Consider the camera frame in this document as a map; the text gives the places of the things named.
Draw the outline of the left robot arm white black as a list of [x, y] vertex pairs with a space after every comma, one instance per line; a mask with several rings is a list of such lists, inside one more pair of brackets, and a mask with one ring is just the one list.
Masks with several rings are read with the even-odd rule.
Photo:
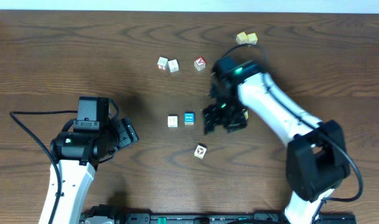
[[55, 166], [50, 167], [47, 197], [40, 223], [79, 223], [88, 189], [98, 166], [139, 140], [128, 118], [110, 120], [103, 130], [64, 129], [51, 142]]

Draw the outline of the blue top wooden block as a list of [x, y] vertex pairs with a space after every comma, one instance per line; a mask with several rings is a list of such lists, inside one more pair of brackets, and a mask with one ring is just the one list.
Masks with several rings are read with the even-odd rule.
[[184, 124], [193, 125], [195, 123], [195, 114], [194, 113], [184, 113]]

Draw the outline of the brown circle wooden block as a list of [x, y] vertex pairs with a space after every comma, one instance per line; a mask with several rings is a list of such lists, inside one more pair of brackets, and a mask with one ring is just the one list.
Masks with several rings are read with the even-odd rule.
[[194, 156], [199, 158], [199, 159], [203, 159], [204, 158], [204, 155], [205, 153], [207, 152], [207, 148], [204, 147], [204, 146], [201, 146], [200, 144], [195, 148], [195, 151], [194, 151]]

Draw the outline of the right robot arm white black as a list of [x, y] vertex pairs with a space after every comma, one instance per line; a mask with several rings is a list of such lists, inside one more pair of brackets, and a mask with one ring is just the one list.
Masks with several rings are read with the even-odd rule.
[[289, 223], [314, 223], [322, 201], [350, 174], [344, 134], [338, 123], [322, 122], [290, 99], [270, 74], [250, 60], [231, 57], [215, 62], [210, 96], [215, 104], [203, 110], [204, 133], [223, 126], [229, 133], [247, 126], [254, 111], [286, 146], [286, 178], [292, 189], [284, 210]]

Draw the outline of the white block letter B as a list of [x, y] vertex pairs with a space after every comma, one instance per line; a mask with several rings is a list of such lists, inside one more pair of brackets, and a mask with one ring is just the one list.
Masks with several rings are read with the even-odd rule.
[[177, 128], [178, 127], [178, 116], [168, 116], [167, 117], [167, 126], [169, 128]]

